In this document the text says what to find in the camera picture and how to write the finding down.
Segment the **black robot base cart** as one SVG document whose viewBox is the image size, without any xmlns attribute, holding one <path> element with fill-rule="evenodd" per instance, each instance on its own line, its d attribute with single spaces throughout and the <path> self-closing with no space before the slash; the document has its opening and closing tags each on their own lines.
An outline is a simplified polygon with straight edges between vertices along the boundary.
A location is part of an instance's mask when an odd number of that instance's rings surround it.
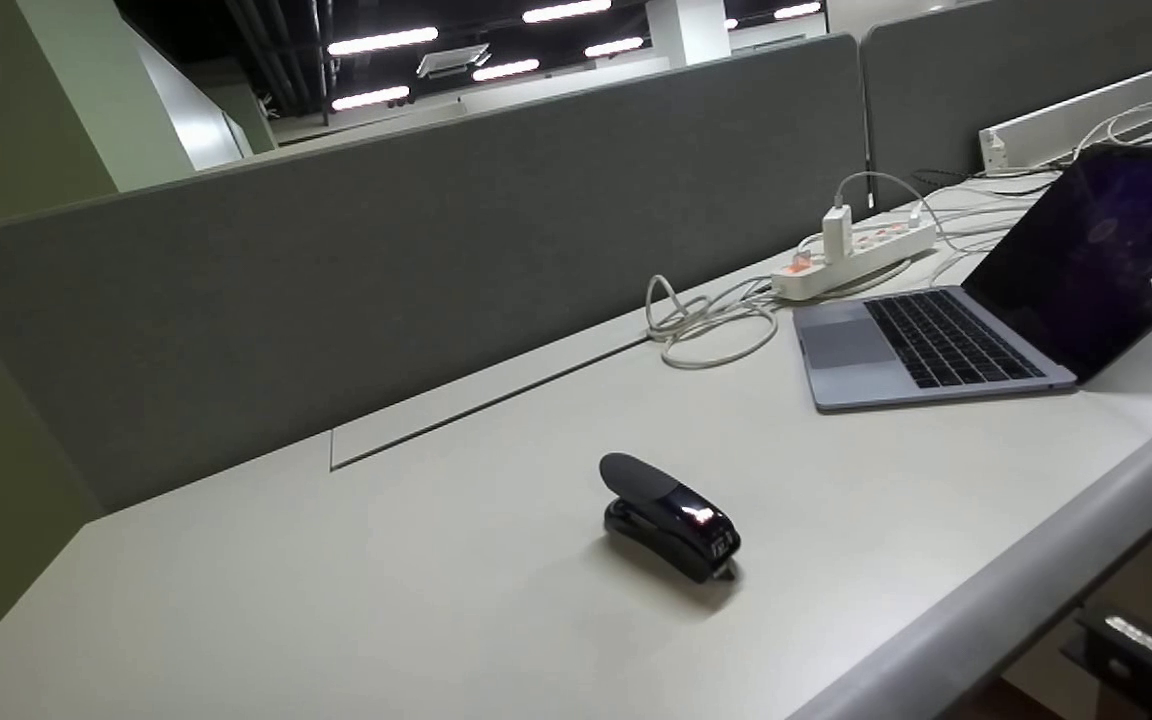
<svg viewBox="0 0 1152 720">
<path fill-rule="evenodd" d="M 1152 720 L 1152 626 L 1120 607 L 1084 607 L 1064 655 Z"/>
</svg>

